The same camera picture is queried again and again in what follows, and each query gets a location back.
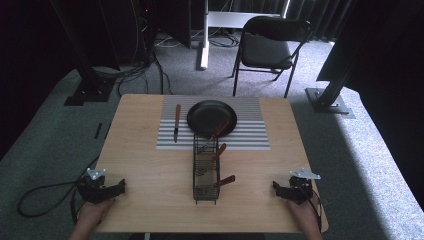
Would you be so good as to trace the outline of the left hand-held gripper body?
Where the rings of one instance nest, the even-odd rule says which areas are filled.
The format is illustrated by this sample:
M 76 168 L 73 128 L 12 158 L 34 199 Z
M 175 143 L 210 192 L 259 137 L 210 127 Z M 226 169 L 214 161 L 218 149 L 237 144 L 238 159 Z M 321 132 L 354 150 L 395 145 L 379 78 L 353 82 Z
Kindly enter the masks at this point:
M 110 199 L 110 191 L 104 186 L 106 170 L 88 168 L 77 185 L 77 189 L 84 201 L 93 204 Z

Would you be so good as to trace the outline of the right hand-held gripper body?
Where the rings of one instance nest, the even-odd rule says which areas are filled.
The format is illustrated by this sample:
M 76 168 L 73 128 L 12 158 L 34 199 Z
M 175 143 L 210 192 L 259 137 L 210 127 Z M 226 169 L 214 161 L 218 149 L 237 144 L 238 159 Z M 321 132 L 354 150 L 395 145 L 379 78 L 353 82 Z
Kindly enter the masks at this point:
M 321 176 L 312 171 L 301 168 L 290 172 L 290 197 L 291 201 L 301 204 L 309 200 L 313 195 L 312 181 L 320 180 Z

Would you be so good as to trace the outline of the person's left hand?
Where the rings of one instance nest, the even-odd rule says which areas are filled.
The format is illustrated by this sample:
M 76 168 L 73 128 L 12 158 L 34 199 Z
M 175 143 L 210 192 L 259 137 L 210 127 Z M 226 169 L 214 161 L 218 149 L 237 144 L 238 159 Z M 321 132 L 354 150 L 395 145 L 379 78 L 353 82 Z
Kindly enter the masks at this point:
M 114 199 L 108 199 L 98 204 L 85 203 L 79 211 L 77 226 L 90 229 L 95 228 L 107 215 L 114 202 Z

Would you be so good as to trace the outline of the person's right hand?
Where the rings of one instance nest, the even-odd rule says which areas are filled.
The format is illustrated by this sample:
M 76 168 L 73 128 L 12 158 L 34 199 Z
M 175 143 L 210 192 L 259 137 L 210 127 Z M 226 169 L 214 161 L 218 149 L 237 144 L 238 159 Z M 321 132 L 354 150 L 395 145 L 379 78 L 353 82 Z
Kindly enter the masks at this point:
M 316 209 L 318 207 L 318 199 L 316 196 L 310 198 L 302 204 L 293 201 L 286 201 L 287 206 L 297 222 L 298 227 L 302 231 L 318 230 L 318 217 Z

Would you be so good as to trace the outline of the grey striped placemat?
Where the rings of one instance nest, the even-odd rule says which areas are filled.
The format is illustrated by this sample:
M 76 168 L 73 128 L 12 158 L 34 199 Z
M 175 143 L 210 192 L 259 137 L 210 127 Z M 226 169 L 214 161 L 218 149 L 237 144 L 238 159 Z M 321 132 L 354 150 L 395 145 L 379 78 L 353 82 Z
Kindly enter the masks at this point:
M 260 102 L 257 98 L 246 97 L 208 97 L 190 95 L 166 95 L 156 148 L 161 150 L 191 150 L 195 133 L 187 124 L 187 113 L 196 103 L 204 100 L 218 100 L 230 105 L 236 112 L 238 121 L 235 129 L 227 136 L 218 138 L 219 144 L 225 143 L 227 150 L 269 150 L 265 122 Z M 173 132 L 176 105 L 181 105 L 178 142 L 174 143 Z

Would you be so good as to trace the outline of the black metal stand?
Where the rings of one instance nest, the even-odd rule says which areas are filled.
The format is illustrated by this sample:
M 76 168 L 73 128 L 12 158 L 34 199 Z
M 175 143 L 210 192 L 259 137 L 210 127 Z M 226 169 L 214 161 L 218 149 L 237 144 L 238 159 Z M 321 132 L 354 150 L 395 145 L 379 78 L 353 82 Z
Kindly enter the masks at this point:
M 325 88 L 306 88 L 308 96 L 316 113 L 338 114 L 344 118 L 354 118 L 352 110 L 347 107 L 340 96 L 352 73 L 352 60 L 355 58 L 355 44 L 349 43 L 349 32 L 345 25 L 349 23 L 351 11 L 347 11 L 347 16 L 341 25 L 340 35 L 335 40 L 335 44 L 324 62 L 317 81 L 327 81 Z
M 65 106 L 83 106 L 86 102 L 107 102 L 113 90 L 111 79 L 96 74 L 79 41 L 77 33 L 67 19 L 61 6 L 61 0 L 49 0 L 67 36 L 73 64 L 81 78 L 72 96 L 69 96 Z

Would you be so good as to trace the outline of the black round plate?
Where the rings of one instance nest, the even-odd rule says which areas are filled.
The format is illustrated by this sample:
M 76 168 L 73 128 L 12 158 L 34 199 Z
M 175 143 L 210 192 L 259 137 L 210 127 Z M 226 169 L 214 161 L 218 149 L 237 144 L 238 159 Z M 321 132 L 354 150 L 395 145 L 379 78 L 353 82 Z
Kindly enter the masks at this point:
M 204 100 L 193 105 L 187 113 L 187 124 L 196 135 L 210 138 L 224 120 L 230 120 L 219 137 L 230 134 L 236 127 L 238 117 L 228 104 L 218 100 Z

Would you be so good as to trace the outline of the black folding chair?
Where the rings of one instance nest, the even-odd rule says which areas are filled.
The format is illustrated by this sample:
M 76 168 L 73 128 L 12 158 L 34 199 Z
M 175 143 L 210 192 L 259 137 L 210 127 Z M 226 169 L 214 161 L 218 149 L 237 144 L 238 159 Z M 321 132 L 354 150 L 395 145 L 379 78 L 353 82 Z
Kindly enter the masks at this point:
M 273 73 L 276 81 L 285 70 L 290 70 L 284 97 L 287 97 L 297 66 L 299 52 L 313 33 L 309 21 L 281 17 L 256 16 L 242 28 L 239 47 L 231 77 L 232 95 L 237 92 L 241 64 L 246 71 Z

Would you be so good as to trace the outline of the dark curtain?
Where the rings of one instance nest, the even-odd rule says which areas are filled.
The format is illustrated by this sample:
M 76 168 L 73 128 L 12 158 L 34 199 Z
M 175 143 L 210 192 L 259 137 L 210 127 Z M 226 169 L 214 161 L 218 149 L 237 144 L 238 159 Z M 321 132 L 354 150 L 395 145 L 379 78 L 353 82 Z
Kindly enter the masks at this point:
M 424 210 L 424 0 L 355 0 L 318 79 L 359 93 Z

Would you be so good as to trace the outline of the wooden-handled cutlery piece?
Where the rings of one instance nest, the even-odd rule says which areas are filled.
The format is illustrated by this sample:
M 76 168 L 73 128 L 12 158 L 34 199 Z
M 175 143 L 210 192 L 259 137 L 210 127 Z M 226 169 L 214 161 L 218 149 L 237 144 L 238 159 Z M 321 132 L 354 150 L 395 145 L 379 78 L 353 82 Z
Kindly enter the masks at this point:
M 220 180 L 220 181 L 218 181 L 218 182 L 216 182 L 216 183 L 214 183 L 214 187 L 221 187 L 221 186 L 224 186 L 224 185 L 226 185 L 226 184 L 230 184 L 230 183 L 232 183 L 232 182 L 234 182 L 235 181 L 235 175 L 231 175 L 231 176 L 229 176 L 229 177 L 227 177 L 227 178 L 225 178 L 225 179 L 222 179 L 222 180 Z

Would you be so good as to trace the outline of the wooden-handled spoon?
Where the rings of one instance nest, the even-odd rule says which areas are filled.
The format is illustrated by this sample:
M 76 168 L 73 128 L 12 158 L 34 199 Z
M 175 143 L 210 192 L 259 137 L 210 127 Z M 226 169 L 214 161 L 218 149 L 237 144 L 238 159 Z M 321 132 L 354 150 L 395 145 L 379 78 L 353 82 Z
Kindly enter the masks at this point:
M 226 150 L 227 145 L 223 143 L 220 146 L 209 148 L 201 147 L 195 151 L 194 172 L 196 176 L 204 175 L 208 170 L 215 170 L 218 160 L 222 153 Z

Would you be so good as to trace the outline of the wooden-handled fork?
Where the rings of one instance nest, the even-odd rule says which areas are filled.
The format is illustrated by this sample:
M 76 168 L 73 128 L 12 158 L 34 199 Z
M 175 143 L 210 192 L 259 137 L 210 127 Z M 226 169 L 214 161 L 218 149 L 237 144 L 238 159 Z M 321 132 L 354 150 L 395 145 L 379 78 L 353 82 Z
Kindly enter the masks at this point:
M 209 138 L 209 140 L 205 144 L 203 144 L 200 149 L 202 151 L 204 151 L 211 142 L 213 142 L 214 140 L 216 140 L 219 137 L 220 133 L 228 126 L 229 122 L 230 122 L 230 120 L 228 120 L 228 119 L 227 120 L 224 120 L 221 123 L 221 125 L 212 133 L 212 135 Z

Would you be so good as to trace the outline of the wooden-handled table knife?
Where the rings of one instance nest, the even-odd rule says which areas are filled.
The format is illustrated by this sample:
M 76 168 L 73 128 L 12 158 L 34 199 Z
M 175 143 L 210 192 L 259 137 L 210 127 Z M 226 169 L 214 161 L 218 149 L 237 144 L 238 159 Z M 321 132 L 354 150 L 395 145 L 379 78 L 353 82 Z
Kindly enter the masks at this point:
M 174 132 L 173 132 L 174 143 L 178 142 L 180 114 L 181 114 L 181 105 L 177 104 L 175 109 L 175 122 L 174 122 Z

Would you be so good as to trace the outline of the white desk frame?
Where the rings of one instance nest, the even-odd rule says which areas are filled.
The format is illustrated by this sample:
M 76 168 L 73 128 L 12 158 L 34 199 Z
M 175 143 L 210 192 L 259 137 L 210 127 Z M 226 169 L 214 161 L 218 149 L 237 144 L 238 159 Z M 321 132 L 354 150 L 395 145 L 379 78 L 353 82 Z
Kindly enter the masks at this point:
M 205 70 L 208 67 L 209 60 L 209 28 L 234 28 L 241 29 L 244 24 L 255 16 L 261 16 L 261 13 L 245 12 L 225 12 L 211 11 L 209 9 L 209 0 L 203 0 L 203 38 L 201 41 L 200 69 Z

